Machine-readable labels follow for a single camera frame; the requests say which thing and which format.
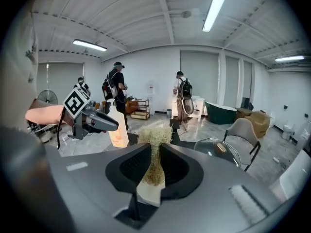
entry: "ceiling light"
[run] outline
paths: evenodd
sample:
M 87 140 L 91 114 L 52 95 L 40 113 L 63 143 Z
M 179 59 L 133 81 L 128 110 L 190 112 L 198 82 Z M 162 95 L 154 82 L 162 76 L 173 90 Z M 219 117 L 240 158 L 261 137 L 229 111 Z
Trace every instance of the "ceiling light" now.
M 212 0 L 202 31 L 209 32 L 225 0 Z
M 96 44 L 93 44 L 93 43 L 89 43 L 89 42 L 86 42 L 86 41 L 81 41 L 81 40 L 74 40 L 73 42 L 75 45 L 79 45 L 79 46 L 83 46 L 83 47 L 87 47 L 87 48 L 91 48 L 91 49 L 96 49 L 96 50 L 99 50 L 99 51 L 107 51 L 107 48 L 104 48 L 104 47 L 101 47 L 101 46 L 98 46 Z
M 291 61 L 291 60 L 303 60 L 305 57 L 302 55 L 298 56 L 290 56 L 290 57 L 282 57 L 282 58 L 277 58 L 277 62 L 282 62 L 282 61 Z

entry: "black backpack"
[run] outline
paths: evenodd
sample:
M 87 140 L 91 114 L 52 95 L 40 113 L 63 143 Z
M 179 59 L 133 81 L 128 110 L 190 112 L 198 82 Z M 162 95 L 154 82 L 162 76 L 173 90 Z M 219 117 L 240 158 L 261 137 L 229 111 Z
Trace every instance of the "black backpack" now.
M 107 77 L 102 85 L 102 90 L 104 93 L 105 100 L 114 99 L 118 95 L 118 88 L 115 86 L 112 78 L 118 73 L 117 71 L 110 77 L 110 73 L 115 70 L 112 69 L 108 74 Z
M 191 98 L 192 97 L 192 85 L 190 84 L 190 82 L 188 81 L 188 79 L 186 80 L 182 80 L 181 78 L 179 78 L 181 80 L 181 84 L 180 84 L 180 95 L 182 96 L 182 98 Z
M 86 94 L 88 94 L 86 87 L 85 87 L 86 83 L 82 83 L 82 85 L 80 85 L 79 83 L 76 84 L 77 87 L 81 88 Z

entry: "plastic bottle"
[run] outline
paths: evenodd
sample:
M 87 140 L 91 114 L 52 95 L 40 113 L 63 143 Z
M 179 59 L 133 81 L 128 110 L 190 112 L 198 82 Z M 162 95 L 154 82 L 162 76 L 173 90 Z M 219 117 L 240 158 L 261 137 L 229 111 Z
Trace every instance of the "plastic bottle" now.
M 112 145 L 117 148 L 125 148 L 128 144 L 128 136 L 124 121 L 124 115 L 121 112 L 117 111 L 117 108 L 114 104 L 114 99 L 109 99 L 107 102 L 111 103 L 108 116 L 112 117 L 119 123 L 119 127 L 116 131 L 109 131 Z

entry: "glass tabletop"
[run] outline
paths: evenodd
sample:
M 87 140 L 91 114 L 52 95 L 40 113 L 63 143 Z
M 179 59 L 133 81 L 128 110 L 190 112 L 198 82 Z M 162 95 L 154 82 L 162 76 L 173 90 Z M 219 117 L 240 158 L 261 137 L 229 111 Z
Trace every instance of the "glass tabletop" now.
M 238 167 L 241 166 L 238 152 L 224 141 L 212 138 L 204 139 L 195 143 L 194 150 L 208 154 L 209 156 L 228 160 Z

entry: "green bathtub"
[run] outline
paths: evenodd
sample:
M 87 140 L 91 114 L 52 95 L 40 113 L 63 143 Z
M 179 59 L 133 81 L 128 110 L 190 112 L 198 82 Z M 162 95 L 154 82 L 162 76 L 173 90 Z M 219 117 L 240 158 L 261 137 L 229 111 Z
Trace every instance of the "green bathtub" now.
M 208 119 L 215 124 L 230 124 L 234 122 L 237 109 L 215 103 L 205 102 Z

